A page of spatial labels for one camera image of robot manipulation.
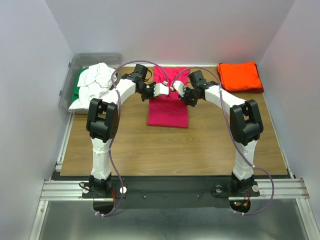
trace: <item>wooden surface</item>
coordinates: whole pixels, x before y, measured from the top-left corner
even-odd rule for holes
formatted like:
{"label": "wooden surface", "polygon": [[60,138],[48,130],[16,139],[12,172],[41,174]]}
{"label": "wooden surface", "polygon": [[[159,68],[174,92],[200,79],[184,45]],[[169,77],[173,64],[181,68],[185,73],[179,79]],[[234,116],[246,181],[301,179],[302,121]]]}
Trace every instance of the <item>wooden surface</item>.
{"label": "wooden surface", "polygon": [[[132,71],[133,68],[127,67],[122,74]],[[202,72],[208,82],[214,80],[209,73]],[[263,95],[235,95],[258,102],[264,131],[255,149],[254,164],[274,175],[287,174]],[[148,101],[141,102],[138,93],[122,106],[121,121],[112,147],[113,160],[122,175],[231,174],[236,150],[219,107],[204,100],[199,100],[195,107],[188,106],[189,128],[148,126],[148,111]],[[86,122],[87,115],[74,117],[62,176],[88,176],[91,172],[93,151]]]}

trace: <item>white cloth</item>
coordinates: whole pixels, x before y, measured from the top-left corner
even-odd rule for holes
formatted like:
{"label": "white cloth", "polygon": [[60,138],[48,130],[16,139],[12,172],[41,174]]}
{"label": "white cloth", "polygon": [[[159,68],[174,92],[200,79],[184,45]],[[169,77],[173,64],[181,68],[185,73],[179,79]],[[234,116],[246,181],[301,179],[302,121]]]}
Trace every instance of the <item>white cloth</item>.
{"label": "white cloth", "polygon": [[111,75],[113,72],[114,69],[108,67],[105,63],[92,65],[83,71],[77,84],[77,87],[80,87],[79,99],[75,100],[69,109],[88,109],[93,98],[100,99],[106,95],[112,86]]}

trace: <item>folded cloth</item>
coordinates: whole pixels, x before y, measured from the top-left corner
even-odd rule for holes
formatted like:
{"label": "folded cloth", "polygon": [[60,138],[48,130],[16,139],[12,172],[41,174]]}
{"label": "folded cloth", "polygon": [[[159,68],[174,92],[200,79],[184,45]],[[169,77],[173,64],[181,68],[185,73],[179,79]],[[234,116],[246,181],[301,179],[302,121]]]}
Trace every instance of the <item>folded cloth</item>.
{"label": "folded cloth", "polygon": [[[179,68],[163,68],[168,76],[168,86],[171,85],[174,78],[186,67]],[[162,70],[155,66],[153,68],[153,80],[156,83],[163,83],[166,79]],[[177,80],[187,83],[189,70],[179,76]],[[149,100],[149,116],[148,125],[174,128],[188,127],[188,107],[179,99],[177,92],[169,92],[168,96],[158,96],[155,99]]]}
{"label": "folded cloth", "polygon": [[222,87],[231,93],[263,93],[257,65],[252,62],[241,64],[220,63],[217,71]]}

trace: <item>plastic storage bin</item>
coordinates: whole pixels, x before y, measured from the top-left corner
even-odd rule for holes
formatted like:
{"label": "plastic storage bin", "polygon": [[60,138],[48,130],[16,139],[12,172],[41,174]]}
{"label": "plastic storage bin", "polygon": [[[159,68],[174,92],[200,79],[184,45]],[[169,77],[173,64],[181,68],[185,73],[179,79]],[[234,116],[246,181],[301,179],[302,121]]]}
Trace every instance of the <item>plastic storage bin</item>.
{"label": "plastic storage bin", "polygon": [[[111,68],[117,68],[122,64],[122,55],[119,53],[80,53],[75,55],[72,62],[69,64],[69,72],[66,76],[63,90],[60,92],[59,108],[61,110],[69,110],[80,69],[98,63],[105,63]],[[120,71],[118,72],[117,81],[119,78],[121,78]],[[84,112],[84,110],[76,110],[75,112],[84,114],[88,111]]]}

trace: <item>wire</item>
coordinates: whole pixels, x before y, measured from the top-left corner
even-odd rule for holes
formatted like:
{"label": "wire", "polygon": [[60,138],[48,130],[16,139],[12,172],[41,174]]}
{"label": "wire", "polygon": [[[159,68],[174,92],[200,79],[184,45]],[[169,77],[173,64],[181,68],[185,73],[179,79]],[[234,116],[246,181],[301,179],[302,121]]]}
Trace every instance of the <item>wire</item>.
{"label": "wire", "polygon": [[183,87],[186,87],[186,85],[190,84],[190,81],[187,81],[185,84],[183,84]]}
{"label": "wire", "polygon": [[87,191],[89,191],[89,192],[93,192],[92,189],[90,189],[90,188],[88,188],[88,187],[85,186],[85,182],[84,182],[84,181],[79,182],[79,187],[82,188],[82,189],[84,189],[84,190],[87,190]]}
{"label": "wire", "polygon": [[249,194],[250,194],[249,190],[245,193],[245,195],[244,195],[244,199],[242,200],[242,202],[244,202],[244,201],[246,200],[246,198],[247,198],[247,193],[249,193]]}
{"label": "wire", "polygon": [[249,194],[249,197],[248,197],[248,200],[245,202],[245,204],[248,204],[250,201],[250,191],[248,191],[248,194]]}
{"label": "wire", "polygon": [[143,80],[144,83],[148,82],[152,78],[152,71],[150,71],[149,68],[148,68],[148,72],[151,74],[151,76],[149,78]]}
{"label": "wire", "polygon": [[112,193],[113,206],[115,206],[115,204],[116,204],[116,191],[114,188],[111,189],[111,193]]}
{"label": "wire", "polygon": [[204,67],[188,67],[188,68],[182,70],[182,71],[174,78],[174,80],[173,80],[172,83],[171,83],[171,87],[174,85],[175,81],[178,79],[178,77],[179,77],[182,73],[184,73],[185,71],[191,70],[191,69],[202,69],[202,70],[205,70],[205,71],[209,72],[212,76],[214,76],[214,77],[217,79],[217,81],[218,81],[218,83],[219,83],[220,103],[221,103],[221,108],[222,108],[223,117],[224,117],[226,127],[227,127],[227,129],[228,129],[229,135],[230,135],[230,137],[231,137],[231,140],[232,140],[232,143],[233,143],[235,149],[237,150],[237,152],[240,154],[240,156],[245,160],[245,162],[246,162],[250,167],[252,167],[252,168],[254,168],[254,169],[258,169],[258,170],[263,171],[263,172],[268,176],[268,178],[269,178],[270,181],[271,181],[271,186],[272,186],[271,197],[270,197],[270,200],[268,201],[268,203],[267,203],[264,207],[260,208],[260,209],[257,210],[257,211],[247,212],[247,213],[236,211],[236,213],[240,213],[240,214],[242,214],[242,215],[254,215],[254,214],[260,213],[260,212],[262,212],[263,210],[265,210],[265,209],[271,204],[271,202],[272,202],[273,199],[274,199],[274,195],[275,195],[275,184],[274,184],[274,181],[273,181],[271,175],[270,175],[265,169],[253,165],[253,164],[246,158],[246,156],[241,152],[240,148],[238,147],[238,145],[237,145],[237,143],[236,143],[236,141],[235,141],[235,139],[234,139],[234,136],[233,136],[232,133],[231,133],[230,124],[229,124],[229,122],[228,122],[228,116],[227,116],[227,113],[226,113],[226,109],[225,109],[225,105],[224,105],[224,101],[223,101],[223,96],[222,96],[222,92],[223,92],[222,84],[221,84],[220,78],[219,78],[215,73],[213,73],[212,71],[210,71],[209,69],[204,68]]}
{"label": "wire", "polygon": [[[167,75],[166,71],[165,71],[161,66],[159,66],[158,64],[156,64],[156,63],[154,63],[154,62],[152,62],[152,61],[147,61],[147,60],[134,60],[134,61],[128,61],[128,62],[126,62],[126,63],[118,66],[118,67],[113,71],[113,73],[111,74],[111,78],[110,78],[110,80],[111,80],[111,82],[112,82],[112,85],[113,85],[113,88],[114,88],[114,90],[115,90],[115,92],[116,92],[116,94],[117,94],[117,96],[118,96],[118,100],[117,100],[117,105],[118,105],[118,125],[119,125],[119,123],[120,123],[120,118],[121,118],[121,95],[120,95],[120,92],[119,92],[118,89],[117,89],[117,84],[116,84],[116,82],[114,81],[114,75],[115,75],[121,68],[123,68],[124,66],[126,66],[126,65],[128,65],[128,64],[133,64],[133,63],[148,63],[148,64],[152,64],[152,65],[155,65],[155,66],[159,67],[159,68],[161,69],[161,71],[163,72],[163,74],[165,75],[165,80],[168,81],[168,75]],[[109,158],[110,158],[110,162],[111,162],[111,164],[112,164],[112,166],[113,166],[113,168],[114,168],[114,170],[115,170],[115,172],[116,172],[116,174],[117,174],[117,176],[118,176],[118,178],[119,178],[119,180],[120,180],[121,189],[123,189],[123,187],[124,187],[124,181],[123,181],[122,176],[120,175],[120,173],[119,173],[119,171],[118,171],[118,169],[117,169],[117,167],[116,167],[116,165],[115,165],[115,163],[114,163],[114,160],[113,160],[112,154],[111,154],[111,147],[112,147],[112,145],[113,145],[113,143],[114,143],[114,141],[115,141],[115,138],[116,138],[116,137],[112,138],[111,143],[110,143]],[[116,211],[119,209],[119,207],[121,206],[121,203],[122,203],[123,198],[124,198],[123,192],[124,192],[124,191],[122,191],[122,193],[121,193],[120,200],[119,200],[118,204],[115,205],[115,207],[114,207],[108,214],[101,214],[101,213],[99,213],[99,212],[97,212],[97,211],[95,211],[95,214],[96,214],[96,215],[99,215],[99,216],[101,216],[101,217],[111,217],[111,216],[113,216],[113,215],[116,213]]]}

